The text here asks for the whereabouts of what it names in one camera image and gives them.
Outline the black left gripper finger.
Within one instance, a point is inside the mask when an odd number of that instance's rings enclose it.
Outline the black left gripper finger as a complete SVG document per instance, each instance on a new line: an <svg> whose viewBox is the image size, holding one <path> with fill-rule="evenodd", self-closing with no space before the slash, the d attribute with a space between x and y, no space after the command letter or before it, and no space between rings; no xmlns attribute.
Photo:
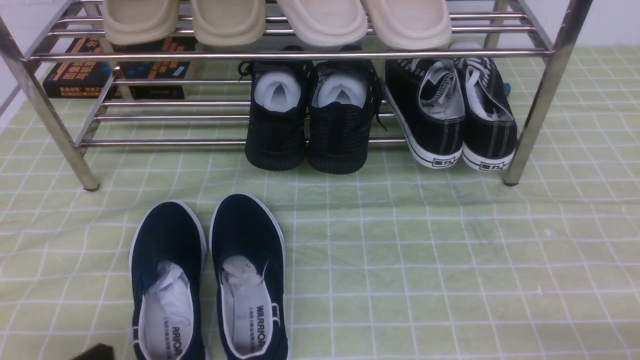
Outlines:
<svg viewBox="0 0 640 360"><path fill-rule="evenodd" d="M91 348L77 354L71 360L114 360L114 347L103 342L92 346Z"/></svg>

